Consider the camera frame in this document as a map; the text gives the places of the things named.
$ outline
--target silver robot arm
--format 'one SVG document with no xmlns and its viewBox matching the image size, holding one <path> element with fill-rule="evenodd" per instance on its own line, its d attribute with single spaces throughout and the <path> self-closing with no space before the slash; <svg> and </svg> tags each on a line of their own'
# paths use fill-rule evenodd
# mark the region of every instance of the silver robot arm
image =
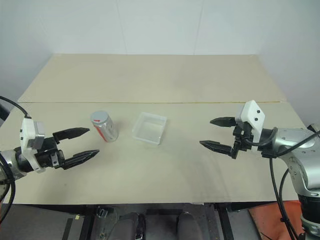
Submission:
<svg viewBox="0 0 320 240">
<path fill-rule="evenodd" d="M 237 117 L 219 117 L 210 121 L 220 127 L 234 127 L 233 147 L 211 140 L 200 141 L 200 144 L 233 159 L 237 158 L 239 150 L 258 150 L 264 158 L 281 158 L 288 167 L 301 202 L 305 234 L 299 239 L 320 239 L 320 138 L 307 129 L 265 129 L 264 120 L 265 115 L 257 103 L 249 101 Z M 309 137 L 312 139 L 292 149 Z"/>
</svg>

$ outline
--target clear plastic container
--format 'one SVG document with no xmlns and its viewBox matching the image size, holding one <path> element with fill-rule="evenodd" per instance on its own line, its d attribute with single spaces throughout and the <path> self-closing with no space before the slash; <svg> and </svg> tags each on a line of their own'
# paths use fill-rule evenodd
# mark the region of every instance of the clear plastic container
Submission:
<svg viewBox="0 0 320 240">
<path fill-rule="evenodd" d="M 132 129 L 133 137 L 150 144 L 159 145 L 166 122 L 167 118 L 165 116 L 142 112 Z"/>
</svg>

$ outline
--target wooden board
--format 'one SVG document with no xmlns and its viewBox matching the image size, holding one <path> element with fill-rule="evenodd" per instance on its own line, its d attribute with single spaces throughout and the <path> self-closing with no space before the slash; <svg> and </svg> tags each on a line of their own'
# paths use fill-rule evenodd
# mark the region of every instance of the wooden board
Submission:
<svg viewBox="0 0 320 240">
<path fill-rule="evenodd" d="M 16 182 L 17 204 L 124 204 L 273 201 L 269 161 L 259 152 L 240 152 L 237 159 L 212 152 L 200 140 L 232 145 L 232 128 L 209 124 L 235 116 L 239 103 L 23 103 L 34 120 L 44 122 L 46 137 L 74 127 L 91 131 L 58 145 L 66 158 L 100 149 L 98 155 L 68 170 L 47 168 Z M 265 128 L 300 128 L 303 123 L 289 103 L 261 103 Z M 105 143 L 93 128 L 90 114 L 108 111 L 119 128 L 115 142 Z M 132 137 L 140 112 L 166 116 L 160 145 Z M 14 109 L 0 128 L 0 150 L 19 146 L 23 115 Z M 286 169 L 274 161 L 279 183 Z M 286 181 L 285 200 L 297 199 Z"/>
<path fill-rule="evenodd" d="M 281 102 L 256 55 L 57 54 L 21 103 Z"/>
</svg>

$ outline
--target can lid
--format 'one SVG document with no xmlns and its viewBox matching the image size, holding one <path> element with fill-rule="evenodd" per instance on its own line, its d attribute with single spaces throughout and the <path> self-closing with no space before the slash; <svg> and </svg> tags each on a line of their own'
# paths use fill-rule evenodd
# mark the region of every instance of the can lid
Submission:
<svg viewBox="0 0 320 240">
<path fill-rule="evenodd" d="M 109 118 L 106 111 L 95 111 L 91 114 L 91 122 L 96 125 L 104 124 Z"/>
</svg>

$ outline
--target floor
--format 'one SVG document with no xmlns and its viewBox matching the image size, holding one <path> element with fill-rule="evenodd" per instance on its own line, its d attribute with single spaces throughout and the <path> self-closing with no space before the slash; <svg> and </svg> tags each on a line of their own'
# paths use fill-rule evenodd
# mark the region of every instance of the floor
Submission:
<svg viewBox="0 0 320 240">
<path fill-rule="evenodd" d="M 121 204 L 101 206 L 108 210 L 105 217 L 96 217 L 91 240 L 106 240 L 113 225 L 131 212 L 146 216 L 147 240 L 177 240 L 176 219 L 182 212 L 189 212 L 202 231 L 203 240 L 223 240 L 218 212 L 213 205 L 179 204 Z M 235 240 L 259 240 L 256 228 L 247 210 L 229 212 Z M 63 238 L 66 222 L 73 219 L 68 238 Z M 6 240 L 78 240 L 83 217 L 24 205 L 12 206 L 0 228 L 0 239 Z"/>
</svg>

